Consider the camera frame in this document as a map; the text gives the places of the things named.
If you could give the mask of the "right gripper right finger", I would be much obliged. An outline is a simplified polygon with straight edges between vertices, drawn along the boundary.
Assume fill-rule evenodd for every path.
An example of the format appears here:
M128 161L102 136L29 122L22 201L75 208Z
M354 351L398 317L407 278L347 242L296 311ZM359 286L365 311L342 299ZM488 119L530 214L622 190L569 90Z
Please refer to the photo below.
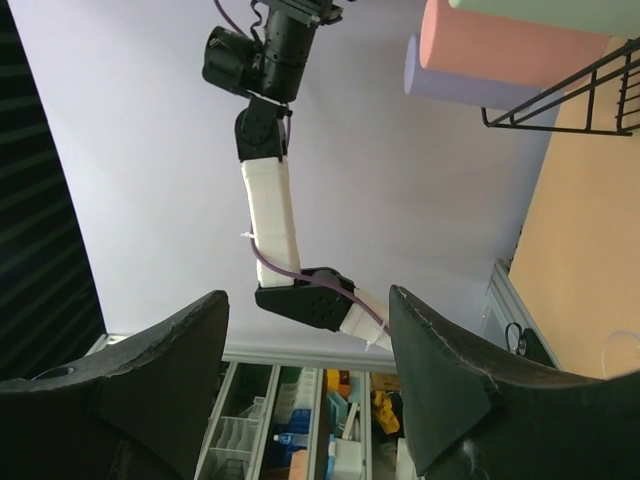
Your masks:
M639 376L514 355L400 286L389 291L404 432L424 479L635 479Z

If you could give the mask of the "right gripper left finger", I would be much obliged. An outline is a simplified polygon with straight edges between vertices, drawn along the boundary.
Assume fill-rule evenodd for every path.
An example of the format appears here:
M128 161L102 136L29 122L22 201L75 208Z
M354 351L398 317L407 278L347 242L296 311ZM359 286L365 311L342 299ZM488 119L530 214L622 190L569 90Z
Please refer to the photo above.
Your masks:
M212 291L33 379L1 384L4 479L192 479L229 320Z

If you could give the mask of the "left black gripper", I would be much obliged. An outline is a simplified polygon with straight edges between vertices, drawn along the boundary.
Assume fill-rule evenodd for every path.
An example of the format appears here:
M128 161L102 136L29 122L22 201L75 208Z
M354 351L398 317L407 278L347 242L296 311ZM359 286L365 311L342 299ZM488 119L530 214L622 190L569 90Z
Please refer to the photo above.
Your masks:
M305 25L331 25L342 20L344 9L330 0L272 0L269 7Z

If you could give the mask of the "tall purple cup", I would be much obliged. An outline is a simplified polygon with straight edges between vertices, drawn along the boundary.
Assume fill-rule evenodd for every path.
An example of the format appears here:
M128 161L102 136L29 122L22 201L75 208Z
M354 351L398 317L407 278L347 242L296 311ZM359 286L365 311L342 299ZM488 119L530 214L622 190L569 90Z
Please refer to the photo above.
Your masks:
M420 35L410 37L404 67L406 95L509 111L542 92L536 87L425 69L419 61Z

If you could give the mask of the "tall pink cup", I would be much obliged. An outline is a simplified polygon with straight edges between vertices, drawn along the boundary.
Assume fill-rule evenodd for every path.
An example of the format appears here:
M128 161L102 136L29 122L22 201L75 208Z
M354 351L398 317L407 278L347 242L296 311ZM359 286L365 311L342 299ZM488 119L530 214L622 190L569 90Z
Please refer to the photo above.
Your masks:
M608 43L606 35L428 1L419 58L425 69L546 89L599 60Z

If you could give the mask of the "tall green cup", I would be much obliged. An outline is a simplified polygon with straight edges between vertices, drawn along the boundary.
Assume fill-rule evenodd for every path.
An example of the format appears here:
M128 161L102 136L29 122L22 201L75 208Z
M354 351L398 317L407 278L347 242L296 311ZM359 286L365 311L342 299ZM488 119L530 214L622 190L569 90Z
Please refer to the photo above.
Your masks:
M639 37L639 0L460 0L456 9L609 36Z

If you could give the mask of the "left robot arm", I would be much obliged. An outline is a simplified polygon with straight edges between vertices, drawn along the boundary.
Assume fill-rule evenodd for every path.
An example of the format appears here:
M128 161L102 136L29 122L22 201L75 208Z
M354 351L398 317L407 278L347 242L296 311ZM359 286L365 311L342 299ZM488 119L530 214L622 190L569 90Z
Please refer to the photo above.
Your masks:
M234 137L246 189L256 258L254 298L267 312L391 350L389 308L329 267L304 269L294 224L288 165L291 103L319 27L338 23L332 1L268 1L249 31L233 20L215 27L203 79L247 99Z

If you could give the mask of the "storage shelf with bins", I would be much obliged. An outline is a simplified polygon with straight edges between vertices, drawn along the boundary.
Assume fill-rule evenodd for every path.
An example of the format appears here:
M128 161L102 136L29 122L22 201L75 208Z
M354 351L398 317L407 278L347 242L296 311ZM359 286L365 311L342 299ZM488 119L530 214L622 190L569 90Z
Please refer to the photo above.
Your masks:
M198 479L415 479L395 374L226 363Z

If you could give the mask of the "clear glass cup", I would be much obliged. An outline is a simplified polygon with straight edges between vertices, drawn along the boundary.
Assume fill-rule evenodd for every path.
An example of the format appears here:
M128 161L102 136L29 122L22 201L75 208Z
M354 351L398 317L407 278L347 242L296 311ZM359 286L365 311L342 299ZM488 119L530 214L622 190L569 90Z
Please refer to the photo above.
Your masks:
M601 367L606 379L639 370L639 334L628 330L615 331L603 344Z

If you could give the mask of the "aluminium mounting rail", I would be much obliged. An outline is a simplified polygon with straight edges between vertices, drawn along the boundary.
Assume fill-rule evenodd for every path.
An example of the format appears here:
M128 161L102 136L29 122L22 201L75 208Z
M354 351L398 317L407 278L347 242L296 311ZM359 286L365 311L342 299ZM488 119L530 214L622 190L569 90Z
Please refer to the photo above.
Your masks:
M508 273L507 263L497 260L489 278L481 311L481 337L520 357L562 369L511 283Z

